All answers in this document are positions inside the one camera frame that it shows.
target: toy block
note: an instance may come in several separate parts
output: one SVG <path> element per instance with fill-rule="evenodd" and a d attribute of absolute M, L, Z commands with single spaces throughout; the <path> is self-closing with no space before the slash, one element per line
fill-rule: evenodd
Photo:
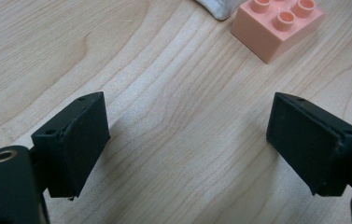
<path fill-rule="evenodd" d="M 312 34 L 324 17 L 313 0 L 248 0 L 237 9 L 231 32 L 270 63 Z"/>

